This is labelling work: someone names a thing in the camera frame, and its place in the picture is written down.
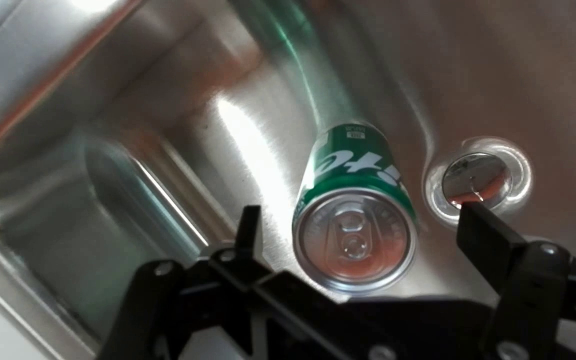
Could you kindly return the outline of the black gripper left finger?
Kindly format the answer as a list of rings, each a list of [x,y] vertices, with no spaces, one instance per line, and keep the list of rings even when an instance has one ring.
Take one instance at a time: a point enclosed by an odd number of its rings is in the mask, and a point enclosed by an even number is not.
[[[142,265],[96,360],[177,360],[207,328],[252,360],[395,360],[384,330],[254,258],[259,218],[246,207],[233,245],[189,268],[172,258]]]

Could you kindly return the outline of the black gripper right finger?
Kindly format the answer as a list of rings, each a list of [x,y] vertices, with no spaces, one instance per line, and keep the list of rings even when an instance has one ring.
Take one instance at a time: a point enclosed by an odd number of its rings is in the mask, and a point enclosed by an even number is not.
[[[485,360],[576,360],[556,340],[562,320],[576,323],[576,256],[525,240],[477,202],[460,209],[455,245],[497,295],[481,335]]]

